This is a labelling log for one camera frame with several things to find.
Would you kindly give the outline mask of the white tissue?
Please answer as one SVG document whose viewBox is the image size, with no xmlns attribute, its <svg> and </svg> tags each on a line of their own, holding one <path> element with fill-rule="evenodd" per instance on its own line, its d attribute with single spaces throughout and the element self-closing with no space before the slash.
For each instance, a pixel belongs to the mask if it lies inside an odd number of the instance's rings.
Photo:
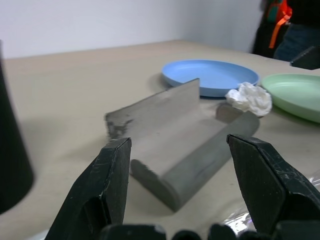
<svg viewBox="0 0 320 240">
<path fill-rule="evenodd" d="M 243 112 L 251 112 L 264 117 L 272 110 L 272 97 L 262 87 L 249 82 L 240 83 L 238 89 L 231 89 L 225 95 L 226 102 Z"/>
</svg>

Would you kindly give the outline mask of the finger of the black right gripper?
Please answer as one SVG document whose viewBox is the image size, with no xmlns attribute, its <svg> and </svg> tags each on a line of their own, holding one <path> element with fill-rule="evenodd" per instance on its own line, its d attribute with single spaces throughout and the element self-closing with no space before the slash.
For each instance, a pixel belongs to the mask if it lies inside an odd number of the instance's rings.
<svg viewBox="0 0 320 240">
<path fill-rule="evenodd" d="M 290 66 L 306 70 L 320 69 L 320 45 L 311 46 L 297 55 Z"/>
</svg>

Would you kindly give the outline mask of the grey rectangular block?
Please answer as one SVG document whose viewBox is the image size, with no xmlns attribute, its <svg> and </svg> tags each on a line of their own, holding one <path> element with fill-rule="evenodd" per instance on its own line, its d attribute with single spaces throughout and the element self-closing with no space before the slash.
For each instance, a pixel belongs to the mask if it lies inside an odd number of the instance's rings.
<svg viewBox="0 0 320 240">
<path fill-rule="evenodd" d="M 260 125 L 226 103 L 202 108 L 198 79 L 109 112 L 105 122 L 110 140 L 132 140 L 131 175 L 174 212 L 231 158 L 227 135 L 250 137 Z"/>
</svg>

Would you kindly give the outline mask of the person in dark clothes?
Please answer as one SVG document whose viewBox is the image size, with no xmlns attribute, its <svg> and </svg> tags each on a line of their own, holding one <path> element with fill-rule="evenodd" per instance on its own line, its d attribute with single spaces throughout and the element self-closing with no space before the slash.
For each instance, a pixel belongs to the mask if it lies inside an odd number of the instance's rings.
<svg viewBox="0 0 320 240">
<path fill-rule="evenodd" d="M 320 0 L 262 0 L 266 6 L 253 44 L 253 54 L 292 61 L 320 46 Z"/>
</svg>

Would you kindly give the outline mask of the black pen holder cup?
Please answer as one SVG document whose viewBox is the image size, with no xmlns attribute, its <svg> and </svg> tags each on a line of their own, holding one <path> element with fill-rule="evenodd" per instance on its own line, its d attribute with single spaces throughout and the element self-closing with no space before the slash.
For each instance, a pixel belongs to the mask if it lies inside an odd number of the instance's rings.
<svg viewBox="0 0 320 240">
<path fill-rule="evenodd" d="M 0 45 L 0 215 L 30 191 L 34 172 L 12 109 Z"/>
</svg>

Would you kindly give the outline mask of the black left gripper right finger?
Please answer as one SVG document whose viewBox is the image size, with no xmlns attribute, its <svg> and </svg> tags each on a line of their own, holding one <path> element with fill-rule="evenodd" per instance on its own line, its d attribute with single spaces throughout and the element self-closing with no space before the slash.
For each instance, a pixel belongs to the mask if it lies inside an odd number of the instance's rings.
<svg viewBox="0 0 320 240">
<path fill-rule="evenodd" d="M 320 192 L 268 142 L 226 138 L 242 197 L 256 230 L 272 233 L 282 221 L 319 221 Z"/>
</svg>

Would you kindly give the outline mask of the green plate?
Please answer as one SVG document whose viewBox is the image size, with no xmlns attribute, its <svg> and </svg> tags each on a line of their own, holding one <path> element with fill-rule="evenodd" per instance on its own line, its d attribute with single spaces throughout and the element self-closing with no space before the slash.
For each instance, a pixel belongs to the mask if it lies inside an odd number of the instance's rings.
<svg viewBox="0 0 320 240">
<path fill-rule="evenodd" d="M 261 80 L 278 108 L 299 118 L 320 124 L 320 76 L 274 74 Z"/>
</svg>

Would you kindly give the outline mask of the blue plate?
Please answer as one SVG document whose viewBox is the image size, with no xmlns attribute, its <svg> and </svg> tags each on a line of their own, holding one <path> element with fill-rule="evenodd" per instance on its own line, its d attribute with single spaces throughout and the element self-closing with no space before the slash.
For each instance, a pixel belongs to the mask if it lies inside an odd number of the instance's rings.
<svg viewBox="0 0 320 240">
<path fill-rule="evenodd" d="M 187 59 L 167 63 L 161 71 L 163 79 L 172 87 L 199 80 L 199 95 L 223 98 L 239 84 L 256 85 L 259 75 L 250 68 L 224 61 Z"/>
</svg>

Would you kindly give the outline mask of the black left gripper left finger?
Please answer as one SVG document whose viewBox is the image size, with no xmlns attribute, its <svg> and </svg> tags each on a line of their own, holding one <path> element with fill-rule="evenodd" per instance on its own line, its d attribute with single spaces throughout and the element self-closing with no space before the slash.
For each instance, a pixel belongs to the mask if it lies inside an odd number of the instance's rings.
<svg viewBox="0 0 320 240">
<path fill-rule="evenodd" d="M 122 224 L 132 141 L 106 144 L 73 183 L 46 240 L 99 240 L 108 225 Z"/>
</svg>

